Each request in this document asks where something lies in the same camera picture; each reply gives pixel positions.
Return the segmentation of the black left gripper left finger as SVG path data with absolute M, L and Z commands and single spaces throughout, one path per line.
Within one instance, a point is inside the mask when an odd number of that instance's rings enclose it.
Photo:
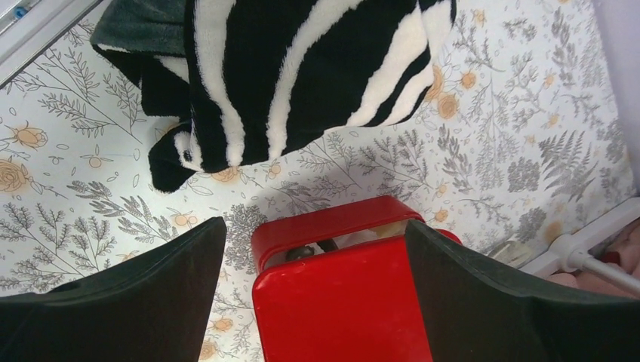
M 196 361 L 226 243 L 214 217 L 47 293 L 1 300 L 3 361 Z

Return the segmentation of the red box lid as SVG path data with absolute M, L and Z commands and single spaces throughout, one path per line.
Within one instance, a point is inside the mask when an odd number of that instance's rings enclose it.
M 267 361 L 429 361 L 398 236 L 262 271 L 252 298 Z

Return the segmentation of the red box with liner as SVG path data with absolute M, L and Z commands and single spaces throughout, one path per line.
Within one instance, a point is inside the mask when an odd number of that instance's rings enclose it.
M 271 258 L 291 248 L 408 219 L 425 221 L 402 201 L 384 195 L 265 222 L 251 236 L 257 273 L 273 265 Z

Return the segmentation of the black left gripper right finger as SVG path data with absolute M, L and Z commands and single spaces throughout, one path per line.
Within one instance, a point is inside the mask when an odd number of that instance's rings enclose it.
M 405 245 L 435 361 L 637 361 L 639 302 L 565 287 L 411 220 Z

